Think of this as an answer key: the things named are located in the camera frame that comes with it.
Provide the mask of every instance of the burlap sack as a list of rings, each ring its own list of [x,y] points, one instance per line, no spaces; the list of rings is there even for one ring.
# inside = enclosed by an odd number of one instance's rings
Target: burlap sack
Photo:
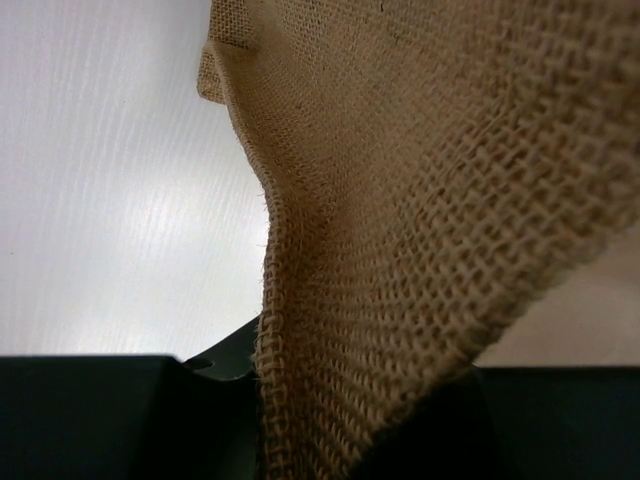
[[[340,478],[640,211],[634,1],[214,0],[271,230],[265,478]]]

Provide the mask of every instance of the white surface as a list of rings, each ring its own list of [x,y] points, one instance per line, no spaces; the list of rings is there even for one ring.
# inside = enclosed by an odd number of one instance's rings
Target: white surface
[[[211,346],[267,212],[196,75],[210,0],[0,1],[0,354]]]

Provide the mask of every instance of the white table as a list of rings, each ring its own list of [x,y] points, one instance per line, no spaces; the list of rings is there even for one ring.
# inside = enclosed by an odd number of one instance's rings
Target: white table
[[[193,355],[259,311],[267,212],[198,97],[210,0],[0,2],[0,355]]]

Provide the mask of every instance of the brown burlap cloth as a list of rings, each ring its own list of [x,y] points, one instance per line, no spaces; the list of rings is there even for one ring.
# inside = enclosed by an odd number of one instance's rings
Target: brown burlap cloth
[[[345,476],[636,220],[639,18],[632,0],[214,0],[198,88],[271,221],[264,477]]]

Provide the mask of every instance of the black object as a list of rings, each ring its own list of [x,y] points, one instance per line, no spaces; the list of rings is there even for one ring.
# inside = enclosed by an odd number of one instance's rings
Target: black object
[[[257,320],[168,357],[0,359],[2,479],[251,479]],[[640,369],[472,369],[353,479],[640,479]]]

